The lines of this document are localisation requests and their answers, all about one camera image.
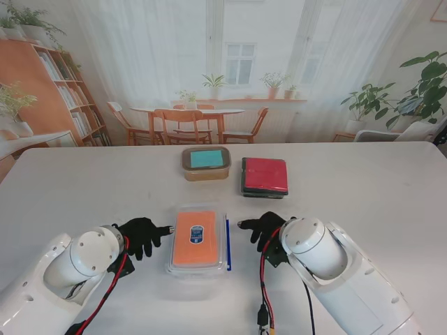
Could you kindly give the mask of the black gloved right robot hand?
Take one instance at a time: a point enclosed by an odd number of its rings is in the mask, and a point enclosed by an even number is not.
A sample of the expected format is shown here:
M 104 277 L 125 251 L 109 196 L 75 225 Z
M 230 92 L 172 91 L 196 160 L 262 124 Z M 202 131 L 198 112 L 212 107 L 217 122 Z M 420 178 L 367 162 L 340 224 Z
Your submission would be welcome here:
M 250 242 L 257 244 L 257 251 L 262 252 L 273 232 L 281 228 L 286 220 L 278 214 L 268 211 L 260 218 L 240 221 L 237 226 L 242 230 L 251 230 Z

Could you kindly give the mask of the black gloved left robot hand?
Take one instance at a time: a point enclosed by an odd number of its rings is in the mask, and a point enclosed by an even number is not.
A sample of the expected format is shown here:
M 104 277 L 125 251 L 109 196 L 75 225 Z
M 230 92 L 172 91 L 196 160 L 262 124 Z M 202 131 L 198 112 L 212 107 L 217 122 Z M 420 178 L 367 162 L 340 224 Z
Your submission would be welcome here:
M 128 254 L 141 261 L 143 256 L 150 258 L 153 248 L 161 246 L 161 238 L 173 233 L 172 226 L 157 227 L 146 217 L 134 218 L 115 227 L 129 240 Z

